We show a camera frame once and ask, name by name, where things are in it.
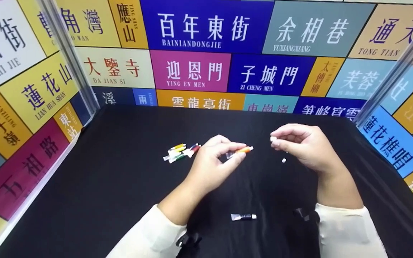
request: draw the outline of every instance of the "colorful wall panel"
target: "colorful wall panel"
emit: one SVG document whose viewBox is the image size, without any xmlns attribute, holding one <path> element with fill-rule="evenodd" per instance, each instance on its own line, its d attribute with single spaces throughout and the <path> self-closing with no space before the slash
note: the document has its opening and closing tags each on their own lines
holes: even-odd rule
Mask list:
<svg viewBox="0 0 413 258">
<path fill-rule="evenodd" d="M 0 0 L 0 232 L 89 118 L 36 0 Z"/>
</svg>

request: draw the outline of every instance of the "white sign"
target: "white sign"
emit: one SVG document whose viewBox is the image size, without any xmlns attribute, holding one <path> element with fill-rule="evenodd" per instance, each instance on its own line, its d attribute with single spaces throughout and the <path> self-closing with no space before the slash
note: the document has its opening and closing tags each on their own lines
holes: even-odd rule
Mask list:
<svg viewBox="0 0 413 258">
<path fill-rule="evenodd" d="M 0 85 L 45 57 L 17 1 L 0 1 Z"/>
</svg>

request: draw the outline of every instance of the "right hand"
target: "right hand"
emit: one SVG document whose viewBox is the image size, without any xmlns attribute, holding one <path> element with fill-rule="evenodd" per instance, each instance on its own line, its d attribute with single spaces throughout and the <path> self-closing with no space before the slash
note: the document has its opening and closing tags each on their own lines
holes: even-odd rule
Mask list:
<svg viewBox="0 0 413 258">
<path fill-rule="evenodd" d="M 277 137 L 272 142 L 275 150 L 288 152 L 317 172 L 335 171 L 342 164 L 328 138 L 318 126 L 305 124 L 285 124 L 273 131 L 270 136 Z"/>
</svg>

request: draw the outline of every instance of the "dark blue sign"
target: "dark blue sign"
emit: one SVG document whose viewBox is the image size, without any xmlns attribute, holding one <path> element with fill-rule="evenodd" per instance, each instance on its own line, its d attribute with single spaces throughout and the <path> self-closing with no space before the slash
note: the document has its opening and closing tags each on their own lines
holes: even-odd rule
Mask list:
<svg viewBox="0 0 413 258">
<path fill-rule="evenodd" d="M 261 53 L 273 1 L 141 0 L 149 49 Z"/>
<path fill-rule="evenodd" d="M 233 54 L 228 92 L 299 96 L 315 57 Z"/>
<path fill-rule="evenodd" d="M 295 105 L 295 114 L 344 116 L 351 121 L 357 116 L 365 100 L 300 97 Z"/>
<path fill-rule="evenodd" d="M 123 87 L 92 87 L 100 106 L 104 105 L 135 105 L 132 88 Z"/>
</svg>

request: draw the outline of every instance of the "magenta sign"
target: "magenta sign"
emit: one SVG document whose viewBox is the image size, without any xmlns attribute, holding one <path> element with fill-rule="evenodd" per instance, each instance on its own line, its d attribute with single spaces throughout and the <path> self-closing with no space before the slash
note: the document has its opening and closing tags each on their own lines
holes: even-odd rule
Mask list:
<svg viewBox="0 0 413 258">
<path fill-rule="evenodd" d="M 156 89 L 227 91 L 231 54 L 151 50 Z"/>
</svg>

